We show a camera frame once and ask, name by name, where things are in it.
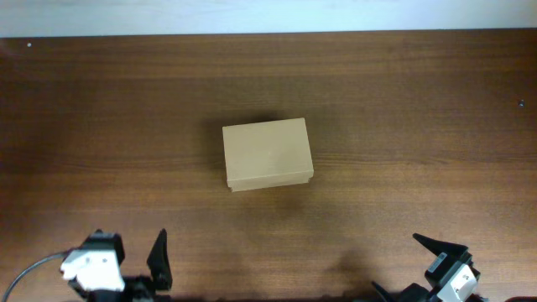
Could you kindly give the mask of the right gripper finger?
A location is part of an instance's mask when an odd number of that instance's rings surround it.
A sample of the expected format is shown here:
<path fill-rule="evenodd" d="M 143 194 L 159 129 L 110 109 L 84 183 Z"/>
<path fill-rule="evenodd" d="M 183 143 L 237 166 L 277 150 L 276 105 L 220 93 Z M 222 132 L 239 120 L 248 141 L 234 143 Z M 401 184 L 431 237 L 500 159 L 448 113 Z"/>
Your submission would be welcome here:
<path fill-rule="evenodd" d="M 413 239 L 415 239 L 418 243 L 436 256 L 439 256 L 441 253 L 445 253 L 453 257 L 461 257 L 468 250 L 467 246 L 453 242 L 438 241 L 419 233 L 414 233 Z"/>
<path fill-rule="evenodd" d="M 372 281 L 372 286 L 374 287 L 379 297 L 383 300 L 383 302 L 397 302 L 397 300 L 378 283 Z"/>

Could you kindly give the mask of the brown cardboard box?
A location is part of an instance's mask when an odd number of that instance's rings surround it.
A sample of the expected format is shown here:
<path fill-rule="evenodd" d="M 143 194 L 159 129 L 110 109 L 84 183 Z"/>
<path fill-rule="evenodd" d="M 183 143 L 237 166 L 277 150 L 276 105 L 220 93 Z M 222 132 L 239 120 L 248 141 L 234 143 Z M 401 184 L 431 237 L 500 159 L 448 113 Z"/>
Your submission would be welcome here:
<path fill-rule="evenodd" d="M 233 192 L 300 185 L 314 176 L 303 117 L 226 126 L 222 137 Z"/>

